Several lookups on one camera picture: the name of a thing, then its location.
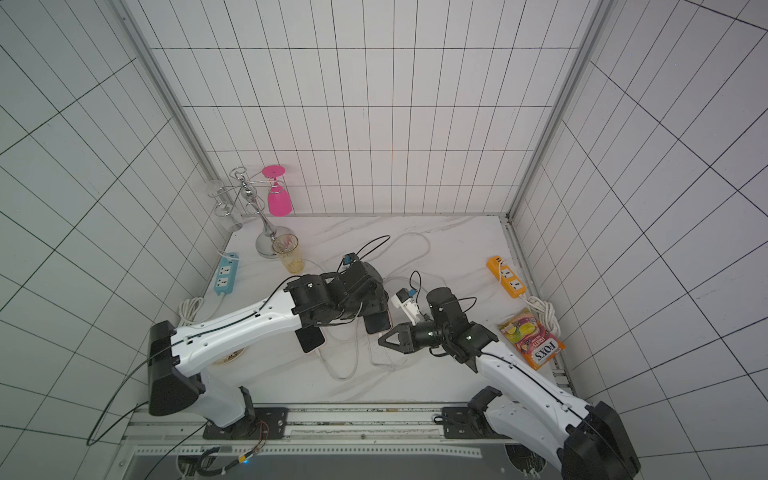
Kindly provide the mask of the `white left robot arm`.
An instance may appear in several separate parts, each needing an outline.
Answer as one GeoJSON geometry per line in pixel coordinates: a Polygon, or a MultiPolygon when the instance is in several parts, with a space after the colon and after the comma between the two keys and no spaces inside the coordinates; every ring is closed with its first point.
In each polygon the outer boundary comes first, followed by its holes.
{"type": "Polygon", "coordinates": [[[363,319],[370,333],[391,326],[389,295],[380,273],[356,255],[339,272],[291,276],[267,299],[214,320],[150,329],[148,410],[155,417],[192,412],[224,429],[256,421],[249,391],[229,386],[208,368],[237,350],[292,332],[305,353],[325,342],[323,328],[363,319]]]}

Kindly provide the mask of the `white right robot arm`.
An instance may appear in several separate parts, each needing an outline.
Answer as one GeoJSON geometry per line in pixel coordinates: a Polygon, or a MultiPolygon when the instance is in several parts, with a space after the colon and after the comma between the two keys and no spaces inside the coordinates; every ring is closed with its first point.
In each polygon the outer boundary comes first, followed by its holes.
{"type": "Polygon", "coordinates": [[[407,316],[382,336],[380,346],[403,354],[440,348],[484,377],[488,385],[475,409],[496,434],[543,458],[565,479],[633,479],[640,460],[618,413],[608,404],[567,393],[518,359],[498,336],[469,320],[447,287],[427,295],[421,313],[415,294],[401,289],[391,299],[407,316]]]}

